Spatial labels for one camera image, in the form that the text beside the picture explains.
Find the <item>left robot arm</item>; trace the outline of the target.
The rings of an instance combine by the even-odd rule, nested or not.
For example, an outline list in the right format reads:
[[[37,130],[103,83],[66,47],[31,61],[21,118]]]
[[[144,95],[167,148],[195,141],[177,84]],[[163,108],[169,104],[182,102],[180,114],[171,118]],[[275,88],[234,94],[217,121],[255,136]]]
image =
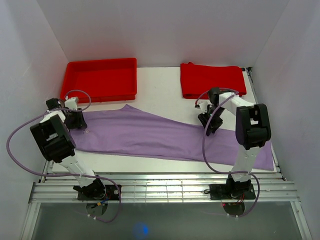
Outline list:
[[[30,127],[30,131],[47,161],[53,161],[74,174],[78,185],[74,190],[89,199],[104,200],[107,190],[95,172],[76,155],[76,143],[70,130],[85,130],[88,126],[78,107],[77,97],[61,101],[51,98],[46,101],[47,113],[43,119]]]

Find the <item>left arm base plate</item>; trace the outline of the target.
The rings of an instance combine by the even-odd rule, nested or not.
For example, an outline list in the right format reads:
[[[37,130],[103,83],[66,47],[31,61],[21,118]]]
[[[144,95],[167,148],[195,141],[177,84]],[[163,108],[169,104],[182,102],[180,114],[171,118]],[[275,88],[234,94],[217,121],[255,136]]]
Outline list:
[[[122,191],[122,185],[118,184],[118,188],[112,184],[105,184],[101,190],[94,192],[93,194],[77,193],[76,199],[78,201],[118,201],[120,199],[120,193]]]

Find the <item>purple trousers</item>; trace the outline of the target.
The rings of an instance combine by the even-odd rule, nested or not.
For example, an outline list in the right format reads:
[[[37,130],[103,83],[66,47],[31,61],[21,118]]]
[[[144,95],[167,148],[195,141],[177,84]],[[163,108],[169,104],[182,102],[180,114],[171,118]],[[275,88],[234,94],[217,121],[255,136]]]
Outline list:
[[[77,150],[90,153],[234,165],[239,150],[233,130],[174,121],[126,104],[121,109],[83,113],[87,128],[70,134]]]

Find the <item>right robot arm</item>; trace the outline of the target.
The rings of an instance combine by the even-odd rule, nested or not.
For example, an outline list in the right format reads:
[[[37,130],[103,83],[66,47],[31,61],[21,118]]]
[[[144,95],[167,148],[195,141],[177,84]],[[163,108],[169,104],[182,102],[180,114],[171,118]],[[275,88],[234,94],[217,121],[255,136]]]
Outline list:
[[[223,184],[210,184],[204,191],[211,200],[254,200],[252,169],[261,148],[271,139],[267,106],[244,100],[230,88],[213,87],[205,92],[209,102],[195,101],[201,110],[198,119],[204,127],[204,137],[215,134],[223,123],[221,114],[227,110],[235,116],[235,137],[239,144],[235,164]]]

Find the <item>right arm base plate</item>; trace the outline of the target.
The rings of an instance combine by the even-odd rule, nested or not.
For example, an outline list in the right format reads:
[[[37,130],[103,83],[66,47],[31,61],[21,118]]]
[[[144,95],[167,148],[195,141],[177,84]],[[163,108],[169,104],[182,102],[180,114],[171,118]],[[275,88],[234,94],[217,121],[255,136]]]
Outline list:
[[[256,199],[252,184],[243,189],[229,189],[226,184],[210,184],[208,194],[211,200],[238,200],[240,197],[244,197],[245,200]]]

